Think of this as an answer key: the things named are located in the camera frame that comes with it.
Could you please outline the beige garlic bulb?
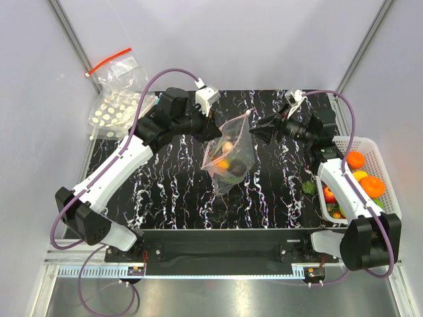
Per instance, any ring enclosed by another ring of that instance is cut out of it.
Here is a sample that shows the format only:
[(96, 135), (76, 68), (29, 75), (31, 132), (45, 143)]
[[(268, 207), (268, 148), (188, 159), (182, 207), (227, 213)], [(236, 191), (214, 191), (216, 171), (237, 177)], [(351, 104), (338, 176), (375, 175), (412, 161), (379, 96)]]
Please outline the beige garlic bulb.
[(230, 141), (225, 141), (222, 144), (221, 151), (223, 154), (228, 153), (233, 148), (233, 144)]

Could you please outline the pink zipper clear bag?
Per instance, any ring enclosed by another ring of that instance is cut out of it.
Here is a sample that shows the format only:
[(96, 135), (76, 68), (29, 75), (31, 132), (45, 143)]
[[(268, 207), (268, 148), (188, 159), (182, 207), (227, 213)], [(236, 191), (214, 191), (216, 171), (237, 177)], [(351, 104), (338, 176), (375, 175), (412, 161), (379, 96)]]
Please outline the pink zipper clear bag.
[[(222, 132), (222, 136), (210, 141), (207, 144), (201, 169), (205, 170), (211, 177), (213, 191), (216, 196), (222, 195), (219, 195), (215, 190), (215, 175), (219, 174), (222, 176), (228, 176), (231, 173), (227, 170), (218, 170), (212, 162), (215, 157), (227, 158), (230, 164), (234, 159), (243, 161), (247, 166), (245, 177), (255, 164), (256, 157), (252, 143), (252, 135), (249, 132), (250, 115), (251, 110), (248, 109), (244, 114), (226, 121), (219, 127)], [(225, 141), (232, 142), (233, 148), (228, 153), (223, 154), (221, 147)]]

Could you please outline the red orange mango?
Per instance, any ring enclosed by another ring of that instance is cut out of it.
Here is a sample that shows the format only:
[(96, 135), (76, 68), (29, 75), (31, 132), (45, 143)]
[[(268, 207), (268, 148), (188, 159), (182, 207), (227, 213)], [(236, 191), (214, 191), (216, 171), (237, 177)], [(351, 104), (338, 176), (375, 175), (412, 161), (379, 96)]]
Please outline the red orange mango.
[(215, 157), (213, 160), (213, 165), (218, 169), (218, 170), (228, 170), (228, 168), (230, 167), (230, 162), (227, 158), (223, 158), (223, 157)]

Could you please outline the dark purple fruit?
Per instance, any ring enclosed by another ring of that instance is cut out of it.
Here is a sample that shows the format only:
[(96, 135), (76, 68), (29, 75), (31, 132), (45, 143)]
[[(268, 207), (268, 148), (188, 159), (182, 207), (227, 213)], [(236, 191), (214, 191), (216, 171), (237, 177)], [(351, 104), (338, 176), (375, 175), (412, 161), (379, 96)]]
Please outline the dark purple fruit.
[(246, 164), (241, 160), (232, 160), (230, 167), (227, 169), (234, 177), (244, 177), (247, 172)]

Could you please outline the green netted melon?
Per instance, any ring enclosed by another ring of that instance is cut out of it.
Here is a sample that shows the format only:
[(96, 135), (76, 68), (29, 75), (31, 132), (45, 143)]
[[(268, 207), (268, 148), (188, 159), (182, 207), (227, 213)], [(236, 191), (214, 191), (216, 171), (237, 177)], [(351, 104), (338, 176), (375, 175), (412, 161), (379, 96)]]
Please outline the green netted melon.
[(234, 186), (240, 184), (245, 179), (245, 176), (234, 176), (232, 174), (228, 176), (216, 174), (215, 176), (215, 190), (219, 195), (226, 194)]

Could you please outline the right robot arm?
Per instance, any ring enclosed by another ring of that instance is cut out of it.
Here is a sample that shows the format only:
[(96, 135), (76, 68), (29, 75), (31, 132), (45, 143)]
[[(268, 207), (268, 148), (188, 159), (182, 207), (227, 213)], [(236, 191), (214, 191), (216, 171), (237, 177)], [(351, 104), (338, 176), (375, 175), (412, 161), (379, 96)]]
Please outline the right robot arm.
[(311, 233), (300, 245), (300, 254), (308, 262), (323, 254), (340, 258), (350, 271), (386, 265), (393, 270), (399, 255), (401, 220), (396, 214), (387, 214), (366, 194), (345, 162), (334, 142), (335, 113), (327, 110), (313, 114), (308, 123), (288, 116), (283, 108), (258, 120), (250, 133), (266, 144), (289, 137), (303, 142), (311, 170), (340, 204), (348, 222), (345, 233), (320, 230)]

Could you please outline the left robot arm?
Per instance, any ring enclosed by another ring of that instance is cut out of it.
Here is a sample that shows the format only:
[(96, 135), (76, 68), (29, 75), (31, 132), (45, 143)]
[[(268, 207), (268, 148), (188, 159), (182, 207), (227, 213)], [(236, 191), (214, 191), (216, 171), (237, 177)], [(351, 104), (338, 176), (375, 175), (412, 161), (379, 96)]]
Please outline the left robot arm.
[(138, 260), (143, 252), (139, 235), (101, 213), (117, 189), (173, 137), (191, 135), (200, 143), (221, 137), (211, 110), (219, 97), (213, 87), (197, 90), (193, 100), (185, 90), (168, 88), (99, 168), (73, 189), (56, 192), (61, 221), (88, 245), (113, 246), (126, 260)]

